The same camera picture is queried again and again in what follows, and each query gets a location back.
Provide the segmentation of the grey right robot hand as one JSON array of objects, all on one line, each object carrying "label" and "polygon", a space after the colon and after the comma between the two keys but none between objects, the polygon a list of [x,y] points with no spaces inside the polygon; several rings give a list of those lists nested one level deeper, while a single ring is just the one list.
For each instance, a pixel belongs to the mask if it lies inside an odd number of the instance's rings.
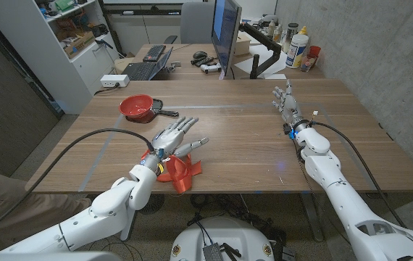
[{"label": "grey right robot hand", "polygon": [[292,94],[291,80],[287,79],[285,90],[276,86],[272,93],[277,99],[272,102],[272,105],[278,109],[284,123],[296,133],[307,128],[309,121],[302,116],[300,106]]}]

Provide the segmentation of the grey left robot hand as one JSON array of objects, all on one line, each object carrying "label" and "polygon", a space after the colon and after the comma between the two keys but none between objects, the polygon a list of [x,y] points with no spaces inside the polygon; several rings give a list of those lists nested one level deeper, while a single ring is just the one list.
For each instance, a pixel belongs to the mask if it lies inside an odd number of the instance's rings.
[{"label": "grey left robot hand", "polygon": [[194,149],[205,145],[209,141],[207,137],[189,144],[180,145],[183,142],[184,135],[198,120],[198,118],[181,117],[175,122],[170,123],[164,130],[158,132],[151,142],[154,152],[146,155],[140,164],[155,172],[157,165],[169,156],[184,157]]}]

